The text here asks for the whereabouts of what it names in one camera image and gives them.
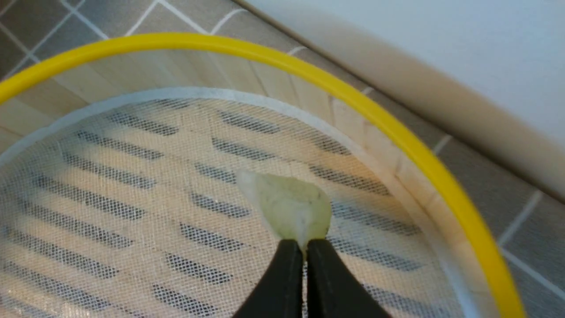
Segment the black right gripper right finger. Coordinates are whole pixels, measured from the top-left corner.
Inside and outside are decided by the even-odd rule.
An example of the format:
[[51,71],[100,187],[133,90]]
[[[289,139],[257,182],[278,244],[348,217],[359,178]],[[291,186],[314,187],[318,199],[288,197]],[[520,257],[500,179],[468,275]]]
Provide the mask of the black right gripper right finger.
[[389,318],[326,239],[307,246],[309,318]]

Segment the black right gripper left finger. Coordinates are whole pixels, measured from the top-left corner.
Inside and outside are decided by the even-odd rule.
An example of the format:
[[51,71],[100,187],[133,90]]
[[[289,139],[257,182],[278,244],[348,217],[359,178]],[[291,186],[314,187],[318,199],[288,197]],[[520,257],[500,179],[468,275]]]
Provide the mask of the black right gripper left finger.
[[234,318],[302,317],[303,255],[295,240],[280,240],[262,278]]

